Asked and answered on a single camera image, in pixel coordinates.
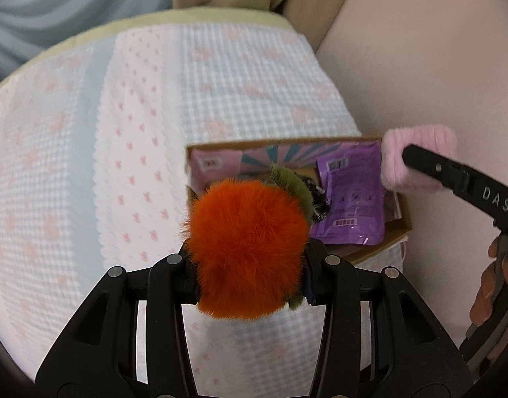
orange fluffy ball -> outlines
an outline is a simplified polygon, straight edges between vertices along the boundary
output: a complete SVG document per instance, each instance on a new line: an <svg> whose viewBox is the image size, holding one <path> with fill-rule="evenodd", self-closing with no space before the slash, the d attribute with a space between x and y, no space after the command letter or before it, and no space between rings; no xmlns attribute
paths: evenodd
<svg viewBox="0 0 508 398"><path fill-rule="evenodd" d="M194 204L187 230L202 312L256 319L298 291L309 224L298 200L281 188L216 184Z"/></svg>

barcode label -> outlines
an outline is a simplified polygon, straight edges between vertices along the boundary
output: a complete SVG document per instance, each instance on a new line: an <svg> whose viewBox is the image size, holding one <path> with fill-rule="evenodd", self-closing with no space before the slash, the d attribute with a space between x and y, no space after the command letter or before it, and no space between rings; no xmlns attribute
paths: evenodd
<svg viewBox="0 0 508 398"><path fill-rule="evenodd" d="M338 219L333 221L333 227L339 228L341 226L357 226L357 218L353 217L351 219Z"/></svg>
<svg viewBox="0 0 508 398"><path fill-rule="evenodd" d="M348 157L342 157L341 159L331 160L326 163L328 172L335 172L336 170L344 169L348 167Z"/></svg>
<svg viewBox="0 0 508 398"><path fill-rule="evenodd" d="M219 170L223 167L223 159L221 157L207 157L199 159L199 166L203 172Z"/></svg>

pink fluffy cube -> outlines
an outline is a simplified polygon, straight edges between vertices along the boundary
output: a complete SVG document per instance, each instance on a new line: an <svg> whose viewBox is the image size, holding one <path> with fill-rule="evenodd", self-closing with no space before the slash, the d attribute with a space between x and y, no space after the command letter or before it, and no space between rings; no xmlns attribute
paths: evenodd
<svg viewBox="0 0 508 398"><path fill-rule="evenodd" d="M435 193L442 184L423 173L408 168L402 159L407 145L414 144L457 160L457 138L446 126L417 126L394 129L383 136L381 147L381 183L387 190Z"/></svg>

silver rivet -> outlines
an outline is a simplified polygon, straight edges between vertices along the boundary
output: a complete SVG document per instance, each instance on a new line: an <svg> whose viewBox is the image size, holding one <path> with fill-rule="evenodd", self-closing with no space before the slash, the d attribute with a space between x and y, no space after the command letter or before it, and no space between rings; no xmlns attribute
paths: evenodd
<svg viewBox="0 0 508 398"><path fill-rule="evenodd" d="M182 262L182 256L180 254L170 254L167 258L167 263L170 265L176 265Z"/></svg>
<svg viewBox="0 0 508 398"><path fill-rule="evenodd" d="M113 266L109 269L109 277L116 278L123 273L123 268L120 266Z"/></svg>
<svg viewBox="0 0 508 398"><path fill-rule="evenodd" d="M385 275L388 278L398 278L399 271L396 268L387 268L387 269L385 269Z"/></svg>
<svg viewBox="0 0 508 398"><path fill-rule="evenodd" d="M332 265L332 266L335 266L335 265L338 265L339 263L341 263L341 258L339 256L335 256L333 254L326 256L326 258L324 260L326 261L326 263L328 265Z"/></svg>

purple plastic packet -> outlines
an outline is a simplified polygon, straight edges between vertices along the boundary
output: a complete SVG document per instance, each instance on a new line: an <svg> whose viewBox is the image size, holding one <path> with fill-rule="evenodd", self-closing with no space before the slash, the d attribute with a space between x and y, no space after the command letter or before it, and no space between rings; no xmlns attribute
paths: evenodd
<svg viewBox="0 0 508 398"><path fill-rule="evenodd" d="M317 159L330 202L328 217L311 228L311 237L329 244L376 245L385 236L381 144L355 144Z"/></svg>

